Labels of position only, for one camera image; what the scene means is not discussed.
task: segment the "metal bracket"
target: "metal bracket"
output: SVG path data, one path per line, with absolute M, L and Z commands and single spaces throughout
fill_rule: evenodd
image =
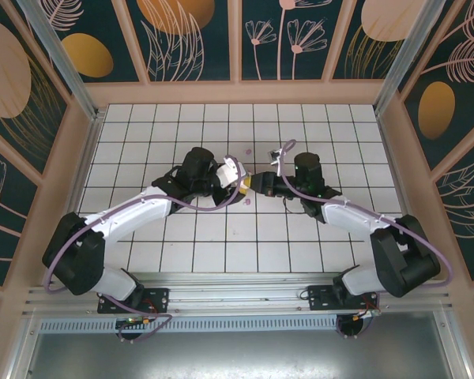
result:
M 341 304 L 335 293 L 333 286 L 309 286 L 310 310 L 361 310 L 367 308 L 367 303 L 378 307 L 378 296 L 375 292 L 369 292 L 360 296 L 354 296 Z
M 145 288 L 141 303 L 137 306 L 137 310 L 145 313 L 166 313 L 168 308 L 168 295 L 170 290 L 168 288 Z M 98 307 L 96 310 L 99 314 L 121 314 L 130 313 L 116 306 L 114 303 L 107 300 L 105 297 L 100 297 Z

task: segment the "purple cable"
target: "purple cable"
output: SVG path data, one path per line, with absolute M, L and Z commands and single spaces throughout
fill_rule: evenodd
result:
M 432 253 L 434 253 L 437 256 L 437 258 L 439 258 L 442 261 L 442 263 L 444 263 L 446 268 L 448 269 L 448 277 L 446 278 L 446 280 L 444 280 L 441 283 L 424 284 L 422 287 L 428 287 L 428 288 L 444 287 L 444 286 L 447 286 L 448 284 L 451 283 L 451 281 L 453 280 L 453 268 L 451 267 L 451 265 L 448 262 L 448 260 L 446 259 L 446 257 L 444 257 L 444 255 L 442 255 L 442 253 L 439 250 L 437 250 L 435 248 L 435 246 L 433 246 L 431 243 L 429 243 L 425 238 L 421 237 L 420 235 L 416 234 L 413 231 L 410 231 L 406 227 L 403 227 L 402 225 L 399 225 L 398 223 L 393 222 L 392 220 L 388 220 L 388 219 L 382 217 L 382 215 L 379 215 L 376 212 L 372 212 L 368 209 L 365 209 L 364 207 L 361 207 L 360 205 L 353 204 L 350 201 L 340 201 L 340 200 L 333 200 L 333 199 L 321 199 L 319 197 L 308 196 L 304 193 L 299 192 L 294 186 L 292 186 L 292 184 L 288 181 L 288 178 L 284 174 L 284 172 L 285 172 L 284 156 L 286 155 L 287 152 L 289 152 L 290 150 L 293 149 L 296 142 L 297 142 L 296 140 L 290 140 L 286 144 L 284 144 L 284 146 L 281 150 L 281 154 L 279 156 L 279 165 L 280 165 L 281 177 L 284 180 L 284 184 L 286 184 L 286 186 L 295 195 L 297 195 L 299 197 L 302 197 L 306 200 L 317 201 L 318 203 L 342 205 L 344 207 L 354 208 L 354 209 L 356 209 L 358 211 L 361 211 L 361 212 L 363 212 L 363 213 L 365 213 L 369 216 L 374 217 L 375 219 L 377 219 L 379 221 L 382 221 L 383 223 L 387 223 L 387 224 L 391 225 L 392 227 L 395 227 L 396 229 L 398 229 L 402 233 L 405 233 L 405 234 L 413 237 L 417 242 L 421 243 L 423 246 L 427 247 Z

